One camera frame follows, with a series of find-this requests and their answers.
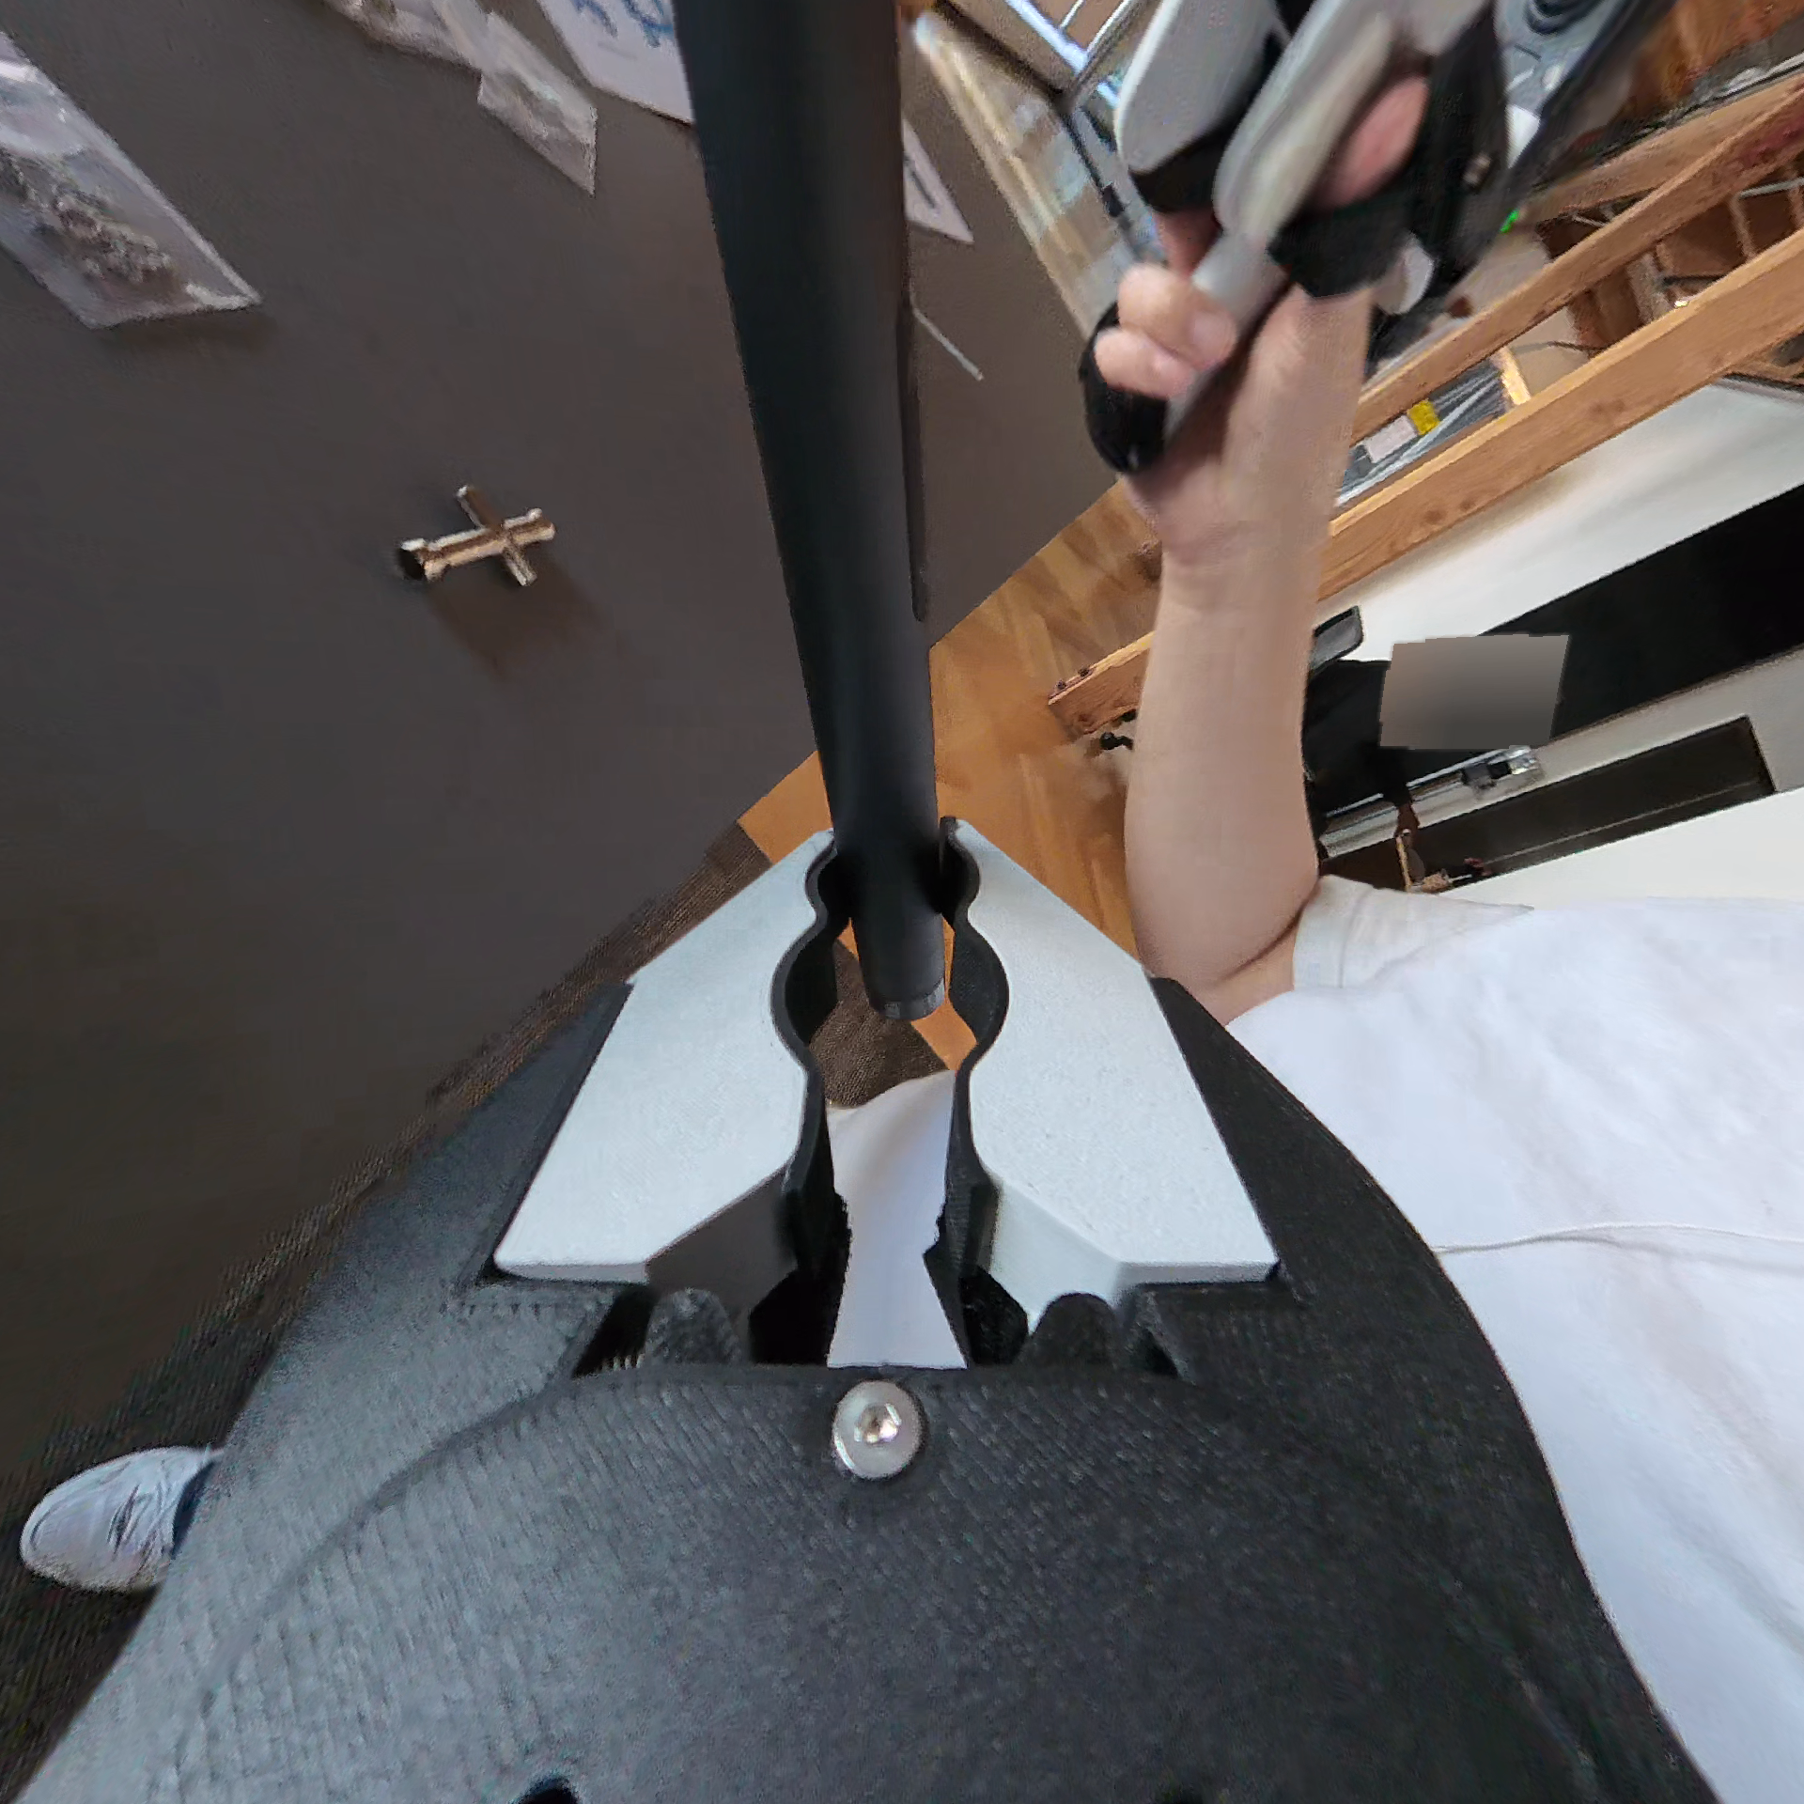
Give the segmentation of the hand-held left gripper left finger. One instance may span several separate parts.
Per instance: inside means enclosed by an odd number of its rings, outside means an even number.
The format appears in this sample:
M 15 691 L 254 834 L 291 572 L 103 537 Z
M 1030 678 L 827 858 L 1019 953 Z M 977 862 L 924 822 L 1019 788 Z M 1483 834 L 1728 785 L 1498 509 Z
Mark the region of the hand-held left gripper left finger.
M 496 1265 L 705 1291 L 754 1355 L 826 1355 L 851 1225 L 813 1049 L 846 924 L 820 830 L 625 985 Z

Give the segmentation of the person's white shoe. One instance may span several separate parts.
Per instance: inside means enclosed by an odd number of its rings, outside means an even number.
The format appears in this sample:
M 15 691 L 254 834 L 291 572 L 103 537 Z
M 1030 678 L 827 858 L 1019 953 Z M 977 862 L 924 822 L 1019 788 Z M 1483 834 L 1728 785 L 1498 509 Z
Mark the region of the person's white shoe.
M 51 1487 L 19 1529 L 34 1576 L 87 1594 L 150 1594 L 175 1565 L 217 1450 L 138 1450 Z

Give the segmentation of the person's right hand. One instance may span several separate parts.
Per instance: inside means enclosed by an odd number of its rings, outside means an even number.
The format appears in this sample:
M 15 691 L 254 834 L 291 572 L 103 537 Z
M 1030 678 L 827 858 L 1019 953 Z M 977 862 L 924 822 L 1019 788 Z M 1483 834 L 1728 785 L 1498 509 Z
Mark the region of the person's right hand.
M 1370 288 L 1318 299 L 1289 286 L 1241 342 L 1191 278 L 1213 242 L 1211 216 L 1167 216 L 1161 233 L 1164 262 L 1121 278 L 1120 321 L 1095 359 L 1107 382 L 1149 400 L 1205 383 L 1162 460 L 1130 481 L 1164 572 L 1209 581 L 1238 561 L 1315 564 L 1352 447 Z

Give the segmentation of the black electric screwdriver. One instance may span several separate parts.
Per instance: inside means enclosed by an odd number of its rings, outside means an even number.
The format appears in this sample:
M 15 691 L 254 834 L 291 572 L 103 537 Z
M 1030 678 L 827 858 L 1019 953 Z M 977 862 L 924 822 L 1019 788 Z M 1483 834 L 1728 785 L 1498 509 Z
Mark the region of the black electric screwdriver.
M 681 2 L 697 144 L 866 994 L 944 1000 L 899 19 Z

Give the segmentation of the wooden rail frame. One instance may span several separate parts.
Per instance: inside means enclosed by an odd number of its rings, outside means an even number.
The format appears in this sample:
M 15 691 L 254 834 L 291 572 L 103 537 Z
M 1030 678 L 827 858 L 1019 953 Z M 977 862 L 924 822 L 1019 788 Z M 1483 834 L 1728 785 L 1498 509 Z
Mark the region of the wooden rail frame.
M 1561 180 L 1531 211 L 1549 221 L 1609 200 L 1630 205 L 1400 366 L 1368 382 L 1357 434 L 1408 412 L 1443 377 L 1505 349 L 1552 311 L 1624 272 L 1707 212 L 1801 163 L 1803 81 L 1767 87 L 1670 126 L 1613 160 Z M 1519 493 L 1707 382 L 1751 369 L 1801 335 L 1803 233 L 1711 277 L 1690 301 L 1597 349 L 1505 416 L 1342 510 L 1324 562 L 1322 602 Z

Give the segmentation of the person's right forearm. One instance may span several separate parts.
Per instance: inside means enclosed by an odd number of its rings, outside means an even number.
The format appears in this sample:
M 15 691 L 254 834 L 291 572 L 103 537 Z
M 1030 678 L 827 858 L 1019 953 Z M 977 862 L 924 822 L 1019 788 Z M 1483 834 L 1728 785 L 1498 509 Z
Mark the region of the person's right forearm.
M 1318 884 L 1302 713 L 1318 553 L 1164 561 L 1134 721 L 1125 884 L 1144 970 L 1231 1023 L 1294 987 Z

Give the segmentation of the robot assembly instruction sheet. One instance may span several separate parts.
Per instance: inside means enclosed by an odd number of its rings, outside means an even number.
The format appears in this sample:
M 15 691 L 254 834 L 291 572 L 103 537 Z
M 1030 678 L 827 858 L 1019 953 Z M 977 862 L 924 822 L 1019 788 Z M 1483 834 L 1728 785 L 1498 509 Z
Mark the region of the robot assembly instruction sheet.
M 674 38 L 674 4 L 541 2 L 540 8 L 594 87 L 691 124 L 690 85 Z M 909 119 L 903 119 L 900 135 L 909 221 L 949 241 L 974 242 L 951 190 Z

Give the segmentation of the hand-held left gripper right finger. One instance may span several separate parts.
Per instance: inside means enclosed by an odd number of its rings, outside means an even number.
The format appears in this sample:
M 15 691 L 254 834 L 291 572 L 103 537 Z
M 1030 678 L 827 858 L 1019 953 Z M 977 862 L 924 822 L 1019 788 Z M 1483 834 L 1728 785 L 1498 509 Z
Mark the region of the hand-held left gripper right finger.
M 953 1082 L 928 1274 L 965 1355 L 1063 1297 L 1260 1282 L 1278 1254 L 1140 961 L 959 818 L 940 824 Z

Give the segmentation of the labelled clear bag of screws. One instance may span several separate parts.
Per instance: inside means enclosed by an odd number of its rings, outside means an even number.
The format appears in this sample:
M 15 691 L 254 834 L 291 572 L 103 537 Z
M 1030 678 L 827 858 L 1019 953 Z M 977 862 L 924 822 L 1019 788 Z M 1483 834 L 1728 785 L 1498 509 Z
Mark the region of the labelled clear bag of screws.
M 2 242 L 97 330 L 263 301 L 10 35 L 2 35 Z

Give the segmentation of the metal cross wrench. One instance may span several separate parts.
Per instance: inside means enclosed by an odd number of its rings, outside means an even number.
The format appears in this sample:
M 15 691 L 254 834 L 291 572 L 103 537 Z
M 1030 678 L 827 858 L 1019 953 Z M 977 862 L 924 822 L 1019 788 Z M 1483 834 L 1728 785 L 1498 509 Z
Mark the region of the metal cross wrench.
M 439 581 L 451 570 L 478 564 L 498 564 L 517 587 L 538 581 L 531 551 L 556 538 L 556 526 L 541 509 L 507 515 L 473 482 L 457 488 L 457 506 L 466 528 L 440 537 L 416 537 L 398 543 L 396 562 L 406 580 Z

